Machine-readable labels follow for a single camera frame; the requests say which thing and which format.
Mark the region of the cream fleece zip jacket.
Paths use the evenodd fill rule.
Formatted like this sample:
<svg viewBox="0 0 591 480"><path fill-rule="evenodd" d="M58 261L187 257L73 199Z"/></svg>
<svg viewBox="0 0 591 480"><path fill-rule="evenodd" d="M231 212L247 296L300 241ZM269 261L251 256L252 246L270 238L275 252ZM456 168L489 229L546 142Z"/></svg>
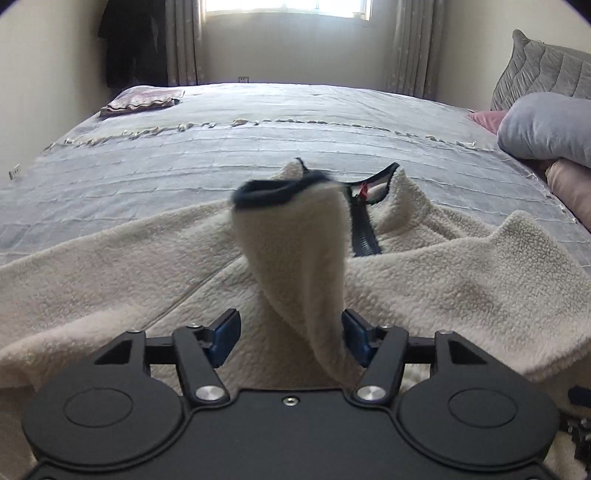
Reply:
<svg viewBox="0 0 591 480"><path fill-rule="evenodd" d="M123 331L164 335L228 308L242 340L221 372L242 387L352 385L342 310L413 334L465 335L560 405L590 382L590 270L529 214L491 226L432 203L403 170L370 191L375 254L353 251L346 188L305 185L282 204L216 201L69 240L1 269L1 475L35 466L17 421L66 365Z"/></svg>

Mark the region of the grey quilted bedspread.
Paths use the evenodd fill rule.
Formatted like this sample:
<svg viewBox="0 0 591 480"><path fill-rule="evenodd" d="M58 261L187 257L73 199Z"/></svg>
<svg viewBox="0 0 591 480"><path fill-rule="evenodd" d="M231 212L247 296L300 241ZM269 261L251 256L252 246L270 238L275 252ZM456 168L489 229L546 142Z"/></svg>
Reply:
<svg viewBox="0 0 591 480"><path fill-rule="evenodd" d="M497 225L531 214L583 266L590 235L466 109L335 86L189 87L170 108L92 116L1 190L1 260L225 199L290 160L355 181L392 163L435 203Z"/></svg>

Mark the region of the small folded patterned cloth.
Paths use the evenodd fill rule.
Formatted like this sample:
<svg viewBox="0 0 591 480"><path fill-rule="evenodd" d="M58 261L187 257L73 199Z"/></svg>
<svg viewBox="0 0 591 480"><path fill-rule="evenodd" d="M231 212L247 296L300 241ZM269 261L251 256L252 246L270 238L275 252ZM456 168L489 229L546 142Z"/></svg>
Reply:
<svg viewBox="0 0 591 480"><path fill-rule="evenodd" d="M138 85L131 87L99 111L101 118L110 118L151 110L160 110L177 105L184 96L184 90L172 87Z"/></svg>

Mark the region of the pink pillow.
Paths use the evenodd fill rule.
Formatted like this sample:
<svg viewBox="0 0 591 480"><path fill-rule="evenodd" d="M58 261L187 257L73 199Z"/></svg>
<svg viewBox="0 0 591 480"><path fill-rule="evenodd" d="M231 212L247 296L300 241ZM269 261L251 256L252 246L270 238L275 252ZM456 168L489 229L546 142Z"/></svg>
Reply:
<svg viewBox="0 0 591 480"><path fill-rule="evenodd" d="M497 134L507 113L507 110L476 111L469 113L468 117L492 134Z"/></svg>

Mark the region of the beige pillow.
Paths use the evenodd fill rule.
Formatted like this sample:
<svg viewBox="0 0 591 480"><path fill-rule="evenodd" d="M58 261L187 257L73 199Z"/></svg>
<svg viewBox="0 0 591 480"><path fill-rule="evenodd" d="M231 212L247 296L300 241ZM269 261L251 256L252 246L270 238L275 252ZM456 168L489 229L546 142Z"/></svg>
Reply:
<svg viewBox="0 0 591 480"><path fill-rule="evenodd" d="M590 169L570 160L560 159L546 170L546 179L552 193L589 230L591 227Z"/></svg>

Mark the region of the grey folded blanket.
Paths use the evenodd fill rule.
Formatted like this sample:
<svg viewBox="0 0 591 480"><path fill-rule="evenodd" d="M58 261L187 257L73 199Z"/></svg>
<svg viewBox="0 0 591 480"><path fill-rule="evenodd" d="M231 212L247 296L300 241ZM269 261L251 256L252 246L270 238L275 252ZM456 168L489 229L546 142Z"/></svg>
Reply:
<svg viewBox="0 0 591 480"><path fill-rule="evenodd" d="M590 167L591 101L530 93L508 110L497 132L499 148L522 160L564 158Z"/></svg>

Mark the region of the left grey curtain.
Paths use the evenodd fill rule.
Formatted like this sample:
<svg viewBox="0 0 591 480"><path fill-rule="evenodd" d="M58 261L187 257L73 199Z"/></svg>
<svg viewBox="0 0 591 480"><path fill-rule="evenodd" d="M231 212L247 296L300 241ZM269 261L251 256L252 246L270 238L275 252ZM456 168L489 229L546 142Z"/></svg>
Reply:
<svg viewBox="0 0 591 480"><path fill-rule="evenodd" d="M169 86L205 81L204 2L165 1L167 78Z"/></svg>

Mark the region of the grey curtain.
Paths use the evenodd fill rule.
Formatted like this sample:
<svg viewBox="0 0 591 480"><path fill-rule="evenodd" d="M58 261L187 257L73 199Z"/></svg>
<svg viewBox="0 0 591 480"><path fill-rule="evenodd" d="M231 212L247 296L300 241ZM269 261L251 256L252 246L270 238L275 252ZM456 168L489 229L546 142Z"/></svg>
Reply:
<svg viewBox="0 0 591 480"><path fill-rule="evenodd" d="M204 2L165 1L167 78L169 86L205 81Z"/></svg>
<svg viewBox="0 0 591 480"><path fill-rule="evenodd" d="M394 2L394 32L386 89L394 94L435 99L446 2Z"/></svg>

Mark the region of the right grey curtain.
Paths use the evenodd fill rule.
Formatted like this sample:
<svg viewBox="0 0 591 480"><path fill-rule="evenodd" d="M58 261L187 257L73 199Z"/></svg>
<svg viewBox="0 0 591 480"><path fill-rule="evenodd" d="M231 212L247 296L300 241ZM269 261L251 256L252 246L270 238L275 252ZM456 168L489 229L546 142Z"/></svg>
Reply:
<svg viewBox="0 0 591 480"><path fill-rule="evenodd" d="M394 32L386 89L394 94L435 99L446 2L394 2Z"/></svg>

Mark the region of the dark hanging coat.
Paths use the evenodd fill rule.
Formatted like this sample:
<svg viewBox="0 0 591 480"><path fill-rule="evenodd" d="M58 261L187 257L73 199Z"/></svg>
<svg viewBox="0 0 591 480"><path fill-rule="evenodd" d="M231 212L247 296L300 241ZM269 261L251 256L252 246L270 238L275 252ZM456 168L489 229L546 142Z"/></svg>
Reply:
<svg viewBox="0 0 591 480"><path fill-rule="evenodd" d="M98 37L106 45L109 89L168 85L164 1L108 1Z"/></svg>

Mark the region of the grey quilted headboard pillow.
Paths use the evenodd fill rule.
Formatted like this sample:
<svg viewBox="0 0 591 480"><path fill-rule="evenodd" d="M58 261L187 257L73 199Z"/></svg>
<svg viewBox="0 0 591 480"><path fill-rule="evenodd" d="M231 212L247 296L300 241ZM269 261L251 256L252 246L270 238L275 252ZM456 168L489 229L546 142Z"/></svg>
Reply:
<svg viewBox="0 0 591 480"><path fill-rule="evenodd" d="M550 92L590 99L590 54L512 32L509 62L493 90L490 109L509 110L530 93Z"/></svg>

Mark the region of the white wall socket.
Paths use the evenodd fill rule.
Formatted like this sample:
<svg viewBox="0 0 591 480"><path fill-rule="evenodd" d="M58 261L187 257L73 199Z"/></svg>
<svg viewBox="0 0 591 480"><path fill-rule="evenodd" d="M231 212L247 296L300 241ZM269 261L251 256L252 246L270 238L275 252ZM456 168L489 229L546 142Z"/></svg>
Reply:
<svg viewBox="0 0 591 480"><path fill-rule="evenodd" d="M9 175L9 179L11 181L13 181L15 178L18 177L18 175L20 174L20 165L17 164L15 165L12 169L9 170L8 175Z"/></svg>

